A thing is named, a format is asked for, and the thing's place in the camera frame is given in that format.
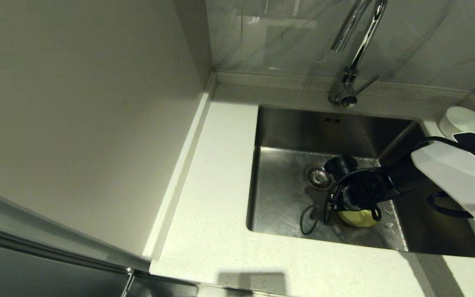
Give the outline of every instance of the faucet spout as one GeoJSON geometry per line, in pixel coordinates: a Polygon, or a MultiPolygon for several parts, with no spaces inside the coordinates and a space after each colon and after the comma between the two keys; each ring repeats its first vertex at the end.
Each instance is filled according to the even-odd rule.
{"type": "MultiPolygon", "coordinates": [[[[349,11],[343,25],[338,32],[335,42],[332,46],[333,51],[341,52],[346,47],[353,30],[357,26],[360,18],[368,8],[372,0],[356,0],[351,10],[349,11]]],[[[384,14],[384,8],[388,0],[375,0],[375,7],[373,8],[373,14],[368,22],[366,33],[362,37],[358,50],[352,59],[349,66],[345,67],[344,74],[338,83],[335,83],[333,89],[329,94],[329,101],[334,105],[341,105],[345,108],[353,107],[357,103],[356,94],[353,90],[353,83],[358,75],[358,65],[362,60],[362,56],[366,52],[366,49],[371,41],[375,30],[381,22],[381,18],[384,14]]]]}

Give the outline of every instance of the drain strainer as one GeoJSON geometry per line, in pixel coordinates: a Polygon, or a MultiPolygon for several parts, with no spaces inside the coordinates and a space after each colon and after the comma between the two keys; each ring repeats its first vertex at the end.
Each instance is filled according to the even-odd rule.
{"type": "Polygon", "coordinates": [[[331,184],[331,175],[327,173],[321,164],[311,164],[303,172],[307,184],[318,191],[325,191],[331,184]]]}

